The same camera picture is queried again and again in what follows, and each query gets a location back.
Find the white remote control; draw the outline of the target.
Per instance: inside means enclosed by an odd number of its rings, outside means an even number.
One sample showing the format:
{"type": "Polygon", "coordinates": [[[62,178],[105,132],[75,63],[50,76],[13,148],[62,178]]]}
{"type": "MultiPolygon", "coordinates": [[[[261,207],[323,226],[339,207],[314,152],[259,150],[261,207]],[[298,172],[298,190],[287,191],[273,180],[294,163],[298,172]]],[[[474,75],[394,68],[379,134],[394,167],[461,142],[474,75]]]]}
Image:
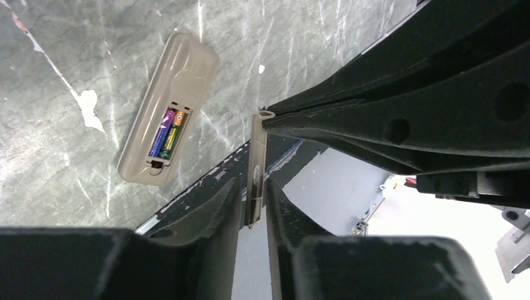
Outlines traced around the white remote control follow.
{"type": "Polygon", "coordinates": [[[119,158],[123,180],[163,186],[176,177],[218,68],[218,54],[194,36],[169,37],[119,158]]]}

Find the beige battery compartment cover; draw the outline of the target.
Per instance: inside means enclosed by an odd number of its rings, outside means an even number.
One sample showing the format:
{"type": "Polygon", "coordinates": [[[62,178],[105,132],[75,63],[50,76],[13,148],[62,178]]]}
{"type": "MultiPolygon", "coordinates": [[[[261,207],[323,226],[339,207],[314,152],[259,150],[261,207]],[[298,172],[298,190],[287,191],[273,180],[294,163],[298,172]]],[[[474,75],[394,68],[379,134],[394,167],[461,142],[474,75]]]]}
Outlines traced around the beige battery compartment cover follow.
{"type": "Polygon", "coordinates": [[[245,225],[248,228],[252,228],[261,220],[268,144],[268,134],[263,129],[263,121],[274,116],[273,112],[267,110],[261,110],[252,116],[245,213],[245,225]]]}

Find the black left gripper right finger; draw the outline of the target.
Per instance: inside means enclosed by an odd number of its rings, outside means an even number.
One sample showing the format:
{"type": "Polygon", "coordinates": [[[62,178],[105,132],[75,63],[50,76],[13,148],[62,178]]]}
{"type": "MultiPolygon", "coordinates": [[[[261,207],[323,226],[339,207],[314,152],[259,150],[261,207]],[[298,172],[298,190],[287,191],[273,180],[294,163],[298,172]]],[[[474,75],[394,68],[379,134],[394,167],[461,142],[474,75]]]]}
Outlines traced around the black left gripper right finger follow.
{"type": "Polygon", "coordinates": [[[264,186],[273,299],[489,299],[470,255],[434,236],[335,236],[264,186]]]}

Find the black copper battery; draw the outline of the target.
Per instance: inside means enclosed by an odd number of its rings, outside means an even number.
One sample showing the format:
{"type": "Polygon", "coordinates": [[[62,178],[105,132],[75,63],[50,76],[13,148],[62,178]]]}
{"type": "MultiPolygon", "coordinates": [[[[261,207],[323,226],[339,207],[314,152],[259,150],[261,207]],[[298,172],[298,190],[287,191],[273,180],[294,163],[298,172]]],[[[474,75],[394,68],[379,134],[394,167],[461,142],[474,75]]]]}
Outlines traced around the black copper battery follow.
{"type": "Polygon", "coordinates": [[[166,135],[166,138],[164,140],[164,144],[162,145],[162,148],[158,154],[160,158],[164,158],[164,159],[170,158],[173,144],[175,142],[177,133],[179,131],[179,128],[181,127],[181,124],[185,116],[186,116],[185,112],[176,110],[175,116],[169,128],[168,134],[166,135]]]}

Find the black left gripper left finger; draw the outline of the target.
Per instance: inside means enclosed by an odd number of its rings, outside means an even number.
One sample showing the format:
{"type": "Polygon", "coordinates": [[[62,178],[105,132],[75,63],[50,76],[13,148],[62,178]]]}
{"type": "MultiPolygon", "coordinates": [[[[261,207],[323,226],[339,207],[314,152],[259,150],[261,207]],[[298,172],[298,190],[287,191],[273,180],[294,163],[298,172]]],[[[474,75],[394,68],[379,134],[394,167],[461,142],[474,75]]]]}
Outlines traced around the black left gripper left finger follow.
{"type": "Polygon", "coordinates": [[[2,299],[230,299],[239,181],[146,237],[124,228],[1,229],[2,299]]]}

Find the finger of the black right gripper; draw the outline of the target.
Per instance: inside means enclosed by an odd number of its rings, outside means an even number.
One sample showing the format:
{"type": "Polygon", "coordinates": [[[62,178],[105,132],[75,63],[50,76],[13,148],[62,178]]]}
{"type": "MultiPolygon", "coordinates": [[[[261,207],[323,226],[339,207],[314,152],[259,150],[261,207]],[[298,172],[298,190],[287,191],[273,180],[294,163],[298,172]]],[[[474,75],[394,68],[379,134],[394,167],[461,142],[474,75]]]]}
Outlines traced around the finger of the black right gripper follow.
{"type": "Polygon", "coordinates": [[[269,110],[280,116],[389,98],[467,71],[528,40],[528,1],[429,1],[325,81],[269,110]]]}
{"type": "Polygon", "coordinates": [[[392,173],[529,168],[529,44],[444,81],[374,102],[275,117],[273,135],[306,139],[392,173]]]}

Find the blue purple battery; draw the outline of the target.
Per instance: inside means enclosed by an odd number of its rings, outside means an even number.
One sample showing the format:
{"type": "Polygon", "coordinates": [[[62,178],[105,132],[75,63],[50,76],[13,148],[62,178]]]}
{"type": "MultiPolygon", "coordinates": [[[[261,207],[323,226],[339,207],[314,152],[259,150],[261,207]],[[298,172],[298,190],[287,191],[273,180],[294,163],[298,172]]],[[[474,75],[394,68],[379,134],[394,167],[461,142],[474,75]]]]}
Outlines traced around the blue purple battery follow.
{"type": "Polygon", "coordinates": [[[166,138],[166,135],[169,131],[169,127],[171,126],[171,123],[173,121],[173,118],[175,116],[176,110],[172,108],[168,108],[164,114],[164,117],[162,118],[162,121],[158,127],[157,134],[154,138],[154,142],[152,144],[152,147],[149,152],[150,157],[158,157],[158,154],[161,150],[161,147],[163,145],[163,142],[166,138]]]}

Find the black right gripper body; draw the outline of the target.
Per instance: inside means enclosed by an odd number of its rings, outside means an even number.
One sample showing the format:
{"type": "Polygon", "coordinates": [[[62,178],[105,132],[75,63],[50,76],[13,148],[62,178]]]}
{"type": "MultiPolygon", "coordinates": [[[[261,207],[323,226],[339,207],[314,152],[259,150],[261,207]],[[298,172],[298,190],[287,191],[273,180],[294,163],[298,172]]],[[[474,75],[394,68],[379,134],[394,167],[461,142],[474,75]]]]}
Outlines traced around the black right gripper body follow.
{"type": "Polygon", "coordinates": [[[424,174],[416,176],[416,189],[440,199],[529,209],[529,171],[424,174]]]}

